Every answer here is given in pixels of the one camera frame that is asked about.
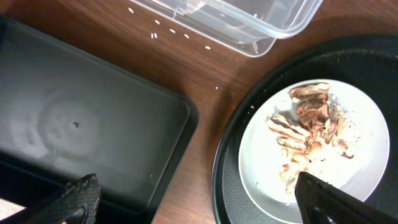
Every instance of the tray rim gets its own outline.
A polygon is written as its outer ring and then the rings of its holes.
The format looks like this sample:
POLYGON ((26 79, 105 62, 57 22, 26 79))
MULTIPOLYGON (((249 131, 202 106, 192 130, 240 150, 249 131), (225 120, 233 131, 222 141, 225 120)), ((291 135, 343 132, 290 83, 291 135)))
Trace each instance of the tray rim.
MULTIPOLYGON (((143 85, 147 85, 149 88, 151 88, 155 91, 160 91, 162 93, 165 93, 173 98, 180 100, 182 103, 184 103, 187 106, 188 117, 184 124, 184 128, 181 132, 181 135, 175 144, 175 147, 172 151, 170 159, 165 166, 162 177, 160 178, 159 183, 157 184, 156 190, 155 190, 154 194, 152 195, 152 198, 151 198, 147 208, 143 211, 142 214, 139 215, 145 223, 151 223, 153 221, 154 217, 156 216, 157 211, 159 210, 160 206, 162 205, 163 199, 165 198, 165 196, 169 190, 170 184, 172 183, 172 181, 175 177, 175 174, 178 171, 178 168, 180 167, 181 161, 189 147, 190 141, 192 140, 192 138, 195 134, 195 131, 197 130, 197 127, 199 124, 199 112, 198 112, 198 108, 196 107, 194 102, 191 99, 189 99, 188 97, 183 96, 175 91, 169 90, 166 87, 158 85, 148 79, 145 79, 144 77, 139 76, 138 74, 130 72, 130 71, 128 71, 124 68, 121 68, 113 63, 107 62, 97 56, 94 56, 88 52, 85 52, 82 49, 74 47, 62 40, 56 39, 56 38, 52 37, 51 35, 43 33, 33 27, 30 27, 28 25, 25 25, 21 22, 18 22, 14 19, 10 19, 10 18, 0 14, 0 29, 4 29, 3 31, 6 32, 6 30, 9 29, 10 27, 12 27, 13 29, 20 29, 20 30, 26 31, 34 36, 44 39, 45 41, 47 41, 50 44, 60 47, 61 49, 72 52, 73 54, 77 54, 81 57, 85 57, 97 65, 108 67, 109 69, 114 70, 117 73, 119 73, 118 75, 122 75, 124 77, 131 78, 131 79, 135 80, 136 82, 139 82, 143 85)), ((63 177, 59 177, 59 176, 57 177, 55 174, 51 174, 49 172, 46 173, 42 169, 40 169, 36 166, 33 166, 32 164, 29 164, 28 162, 24 162, 20 159, 17 159, 13 156, 6 155, 5 157, 3 157, 0 160, 0 164, 2 164, 4 166, 8 166, 10 168, 13 168, 15 170, 18 170, 20 172, 24 172, 25 174, 36 176, 37 178, 40 178, 40 179, 48 182, 49 184, 53 184, 58 187, 64 187, 64 185, 61 184, 61 182, 65 180, 63 177), (6 158, 7 160, 9 159, 10 161, 16 162, 16 164, 18 164, 18 166, 15 166, 14 164, 10 164, 8 162, 4 162, 4 158, 6 158)), ((105 200, 102 202, 106 205, 112 206, 121 211, 132 213, 132 211, 128 210, 127 208, 120 207, 119 205, 115 205, 111 202, 107 202, 105 200)))
POLYGON ((213 170, 211 172, 211 204, 216 223, 231 223, 225 208, 222 189, 219 189, 222 178, 222 164, 224 155, 228 146, 228 139, 233 132, 239 118, 247 111, 251 105, 252 99, 262 90, 284 72, 322 54, 338 52, 341 50, 374 50, 377 52, 397 54, 397 49, 389 47, 391 43, 398 43, 398 35, 394 34, 363 34, 342 37, 330 40, 322 44, 311 47, 310 49, 299 52, 281 64, 274 67, 268 74, 262 77, 243 97, 236 109, 229 118, 227 125, 220 137, 215 158, 213 161, 213 170))

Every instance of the clear plastic container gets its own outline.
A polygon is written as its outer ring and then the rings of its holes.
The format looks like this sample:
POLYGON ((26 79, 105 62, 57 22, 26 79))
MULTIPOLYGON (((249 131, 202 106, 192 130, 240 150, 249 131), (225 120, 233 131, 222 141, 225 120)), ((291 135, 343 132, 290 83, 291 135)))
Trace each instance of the clear plastic container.
POLYGON ((323 0, 131 0, 249 57, 301 32, 323 0))

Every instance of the table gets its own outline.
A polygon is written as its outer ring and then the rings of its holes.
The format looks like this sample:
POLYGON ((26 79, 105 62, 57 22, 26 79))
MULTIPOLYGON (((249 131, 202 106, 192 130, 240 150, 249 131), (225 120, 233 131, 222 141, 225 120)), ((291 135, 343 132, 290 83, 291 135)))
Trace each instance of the table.
MULTIPOLYGON (((261 77, 331 39, 396 34, 397 10, 393 0, 325 0, 302 33, 277 40, 263 57, 248 58, 128 0, 0 1, 0 13, 193 100, 199 126, 154 221, 170 224, 215 222, 210 189, 218 140, 239 101, 261 77), (151 39, 154 32, 157 39, 151 39)), ((16 209, 0 205, 0 217, 16 209)))

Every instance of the round white plate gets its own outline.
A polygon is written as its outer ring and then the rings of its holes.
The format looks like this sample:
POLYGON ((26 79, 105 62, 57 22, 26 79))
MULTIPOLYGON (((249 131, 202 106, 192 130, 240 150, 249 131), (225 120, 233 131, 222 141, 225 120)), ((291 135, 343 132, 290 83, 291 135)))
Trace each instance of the round white plate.
POLYGON ((250 120, 239 149, 239 174, 246 193, 264 213, 286 223, 302 223, 295 197, 288 197, 285 185, 279 180, 283 164, 279 136, 269 130, 266 121, 276 113, 294 112, 296 105, 290 100, 290 90, 314 83, 328 83, 332 102, 343 110, 352 111, 351 119, 361 137, 357 143, 355 160, 344 170, 347 178, 332 183, 340 190, 359 200, 366 200, 378 185, 387 166, 389 134, 380 109, 368 95, 356 87, 336 80, 308 80, 291 85, 270 97, 250 120))

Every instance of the rectangular black tray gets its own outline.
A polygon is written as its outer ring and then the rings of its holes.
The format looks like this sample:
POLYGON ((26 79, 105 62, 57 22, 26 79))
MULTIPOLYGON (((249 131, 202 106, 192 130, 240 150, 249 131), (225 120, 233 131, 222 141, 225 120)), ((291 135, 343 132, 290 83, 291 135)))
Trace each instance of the rectangular black tray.
POLYGON ((95 173, 97 223, 150 223, 197 124, 186 97, 0 17, 0 198, 95 173))

